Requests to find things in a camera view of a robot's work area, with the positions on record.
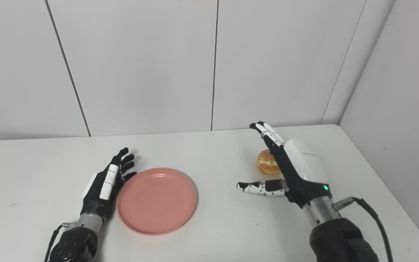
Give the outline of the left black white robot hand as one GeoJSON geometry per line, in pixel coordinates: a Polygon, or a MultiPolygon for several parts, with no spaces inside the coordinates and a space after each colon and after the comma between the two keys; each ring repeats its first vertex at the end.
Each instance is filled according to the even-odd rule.
{"type": "Polygon", "coordinates": [[[129,148],[121,149],[113,156],[103,171],[96,173],[87,186],[83,197],[80,215],[98,215],[103,222],[112,216],[115,199],[125,183],[137,174],[131,169],[135,166],[135,155],[129,148]]]}

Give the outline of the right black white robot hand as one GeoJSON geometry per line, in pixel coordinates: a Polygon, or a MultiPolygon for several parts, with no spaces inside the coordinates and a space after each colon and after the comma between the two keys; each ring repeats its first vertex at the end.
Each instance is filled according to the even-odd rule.
{"type": "Polygon", "coordinates": [[[286,140],[263,121],[251,123],[249,127],[261,134],[283,178],[238,182],[238,190],[265,197],[286,196],[300,208],[319,197],[332,198],[323,163],[308,143],[300,139],[286,140]]]}

